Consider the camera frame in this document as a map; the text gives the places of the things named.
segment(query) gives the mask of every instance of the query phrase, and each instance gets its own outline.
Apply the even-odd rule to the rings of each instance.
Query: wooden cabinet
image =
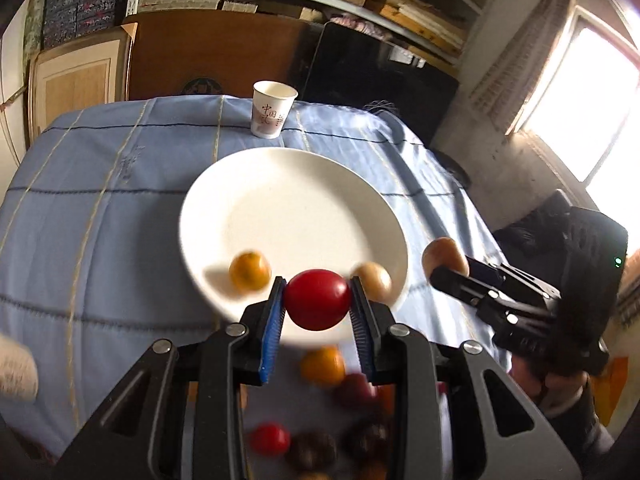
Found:
[[[30,142],[60,114],[127,99],[135,31],[129,23],[36,56],[29,81]]]
[[[317,43],[314,24],[268,14],[181,9],[127,20],[138,24],[130,100],[191,93],[194,81],[235,97],[252,97],[263,79],[299,87]]]

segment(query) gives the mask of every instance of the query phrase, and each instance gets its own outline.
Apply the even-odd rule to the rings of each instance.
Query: human hand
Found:
[[[530,370],[529,364],[521,357],[511,357],[511,378],[533,400],[548,417],[559,415],[572,407],[587,383],[587,374],[578,372],[570,377],[547,374],[543,381]]]

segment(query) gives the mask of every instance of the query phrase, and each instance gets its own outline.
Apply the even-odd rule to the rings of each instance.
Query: paper cup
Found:
[[[258,81],[254,84],[251,133],[263,139],[279,136],[296,97],[296,89],[283,83]]]

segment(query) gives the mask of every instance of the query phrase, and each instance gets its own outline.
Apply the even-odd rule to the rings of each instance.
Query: window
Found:
[[[522,130],[542,140],[568,181],[627,229],[631,253],[640,248],[640,56],[586,12],[567,30]]]

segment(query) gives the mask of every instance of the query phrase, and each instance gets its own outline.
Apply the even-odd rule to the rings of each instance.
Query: sunlight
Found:
[[[638,69],[615,46],[584,28],[569,46],[526,129],[544,140],[583,181],[620,127],[638,76]]]
[[[587,192],[598,208],[629,232],[628,253],[640,248],[640,96],[636,98],[626,127]]]

